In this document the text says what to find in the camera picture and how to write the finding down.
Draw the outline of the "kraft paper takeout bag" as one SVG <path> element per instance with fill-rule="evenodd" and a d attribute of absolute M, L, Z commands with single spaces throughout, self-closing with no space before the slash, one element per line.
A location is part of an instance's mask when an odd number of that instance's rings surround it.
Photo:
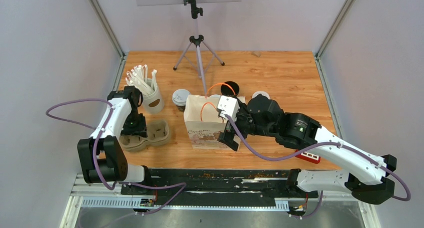
<path fill-rule="evenodd" d="M 220 97 L 219 94 L 208 97 L 188 95 L 183 117 L 192 148 L 230 150 L 218 142 L 226 127 L 226 121 L 218 116 L 216 110 Z"/>

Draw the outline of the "black paper cup stack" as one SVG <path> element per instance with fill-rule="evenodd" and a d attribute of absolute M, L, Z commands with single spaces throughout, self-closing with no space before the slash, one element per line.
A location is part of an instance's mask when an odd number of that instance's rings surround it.
<path fill-rule="evenodd" d="M 221 84 L 220 91 L 222 95 L 231 96 L 238 95 L 240 93 L 239 85 L 234 81 L 226 81 Z"/>

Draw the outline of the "black coffee cup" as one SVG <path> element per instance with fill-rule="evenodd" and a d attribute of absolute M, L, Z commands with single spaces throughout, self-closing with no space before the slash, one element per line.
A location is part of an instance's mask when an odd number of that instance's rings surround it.
<path fill-rule="evenodd" d="M 186 105 L 177 105 L 177 109 L 180 110 L 181 112 L 184 112 L 186 109 Z"/>

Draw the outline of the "white plastic cup lid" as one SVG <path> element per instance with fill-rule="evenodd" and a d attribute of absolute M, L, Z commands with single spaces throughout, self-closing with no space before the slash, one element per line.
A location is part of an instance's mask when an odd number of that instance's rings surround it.
<path fill-rule="evenodd" d="M 190 94 L 190 91 L 187 89 L 177 89 L 172 94 L 172 101 L 177 106 L 185 106 Z"/>

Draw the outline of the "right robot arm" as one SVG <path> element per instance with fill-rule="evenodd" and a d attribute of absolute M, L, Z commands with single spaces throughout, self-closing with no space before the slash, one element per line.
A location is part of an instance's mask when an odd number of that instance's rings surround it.
<path fill-rule="evenodd" d="M 339 166 L 333 171 L 292 169 L 285 183 L 291 196 L 316 190 L 338 191 L 370 204 L 381 204 L 394 196 L 395 183 L 388 178 L 397 165 L 392 155 L 367 153 L 335 136 L 313 118 L 285 112 L 275 100 L 263 95 L 248 103 L 236 96 L 221 96 L 216 109 L 226 120 L 218 141 L 234 151 L 239 149 L 236 137 L 242 143 L 249 135 L 273 137 L 296 154 L 308 152 Z"/>

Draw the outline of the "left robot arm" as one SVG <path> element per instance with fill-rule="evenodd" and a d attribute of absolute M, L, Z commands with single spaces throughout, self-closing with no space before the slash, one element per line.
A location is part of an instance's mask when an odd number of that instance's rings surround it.
<path fill-rule="evenodd" d="M 152 191 L 153 181 L 146 176 L 146 167 L 128 164 L 119 143 L 122 136 L 147 137 L 146 119 L 138 112 L 142 102 L 142 93 L 135 86 L 110 92 L 100 124 L 89 138 L 77 144 L 86 183 L 134 182 L 140 194 Z"/>

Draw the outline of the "pulp cup carrier tray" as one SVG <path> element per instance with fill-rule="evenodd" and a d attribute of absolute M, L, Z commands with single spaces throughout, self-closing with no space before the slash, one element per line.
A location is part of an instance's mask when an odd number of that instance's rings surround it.
<path fill-rule="evenodd" d="M 147 124 L 147 138 L 138 135 L 121 135 L 119 143 L 123 150 L 139 152 L 150 146 L 163 146 L 170 142 L 171 131 L 166 120 L 154 120 Z"/>

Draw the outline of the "white straw holder cup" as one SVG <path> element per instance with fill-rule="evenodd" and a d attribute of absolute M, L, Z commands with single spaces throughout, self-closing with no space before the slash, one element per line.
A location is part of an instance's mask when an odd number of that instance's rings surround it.
<path fill-rule="evenodd" d="M 146 112 L 156 114 L 164 108 L 165 102 L 157 83 L 153 83 L 153 90 L 151 93 L 145 92 L 145 85 L 136 83 L 135 86 L 142 93 L 143 101 L 141 105 Z"/>

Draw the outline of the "bundle of wrapped straws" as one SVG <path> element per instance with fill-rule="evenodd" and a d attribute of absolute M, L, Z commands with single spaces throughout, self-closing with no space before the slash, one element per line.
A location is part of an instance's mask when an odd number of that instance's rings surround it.
<path fill-rule="evenodd" d="M 135 86 L 145 96 L 152 95 L 159 90 L 157 84 L 157 70 L 153 69 L 151 78 L 148 78 L 149 68 L 147 64 L 134 66 L 126 72 L 125 81 L 127 86 Z"/>

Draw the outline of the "red grid block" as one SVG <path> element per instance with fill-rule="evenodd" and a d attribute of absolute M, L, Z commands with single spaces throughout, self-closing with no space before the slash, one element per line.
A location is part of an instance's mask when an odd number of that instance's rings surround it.
<path fill-rule="evenodd" d="M 315 154 L 312 154 L 310 152 L 302 152 L 298 155 L 295 156 L 296 158 L 314 163 L 314 164 L 319 164 L 321 162 L 321 157 Z"/>

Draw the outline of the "silver tripod stand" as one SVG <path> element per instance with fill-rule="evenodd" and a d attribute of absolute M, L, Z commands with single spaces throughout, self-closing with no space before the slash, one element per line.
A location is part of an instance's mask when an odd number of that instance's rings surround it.
<path fill-rule="evenodd" d="M 173 70 L 176 71 L 178 69 L 178 66 L 180 65 L 183 58 L 186 58 L 190 64 L 193 65 L 191 60 L 186 57 L 186 53 L 191 47 L 191 45 L 195 46 L 195 54 L 196 54 L 196 65 L 197 65 L 197 72 L 199 77 L 201 78 L 204 94 L 207 95 L 207 86 L 206 86 L 206 79 L 205 79 L 205 72 L 208 69 L 209 65 L 213 61 L 213 59 L 216 59 L 219 61 L 219 63 L 224 66 L 225 62 L 219 57 L 219 55 L 204 41 L 204 36 L 199 33 L 199 23 L 198 23 L 198 17 L 203 16 L 203 9 L 198 7 L 197 0 L 183 0 L 183 5 L 190 6 L 190 13 L 191 18 L 194 21 L 194 35 L 189 37 L 189 43 L 186 45 L 185 49 L 183 50 L 182 54 L 180 55 L 177 63 L 173 66 Z M 202 61 L 202 54 L 201 54 L 201 45 L 204 45 L 212 54 L 212 59 L 210 60 L 209 64 L 206 68 L 203 66 Z"/>

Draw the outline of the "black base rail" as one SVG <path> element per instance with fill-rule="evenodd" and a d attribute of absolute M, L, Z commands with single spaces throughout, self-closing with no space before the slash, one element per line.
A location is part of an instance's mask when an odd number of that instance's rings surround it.
<path fill-rule="evenodd" d="M 145 185 L 151 190 L 124 185 L 122 195 L 152 196 L 157 204 L 197 207 L 271 207 L 275 199 L 316 200 L 318 191 L 288 189 L 288 170 L 150 169 Z"/>

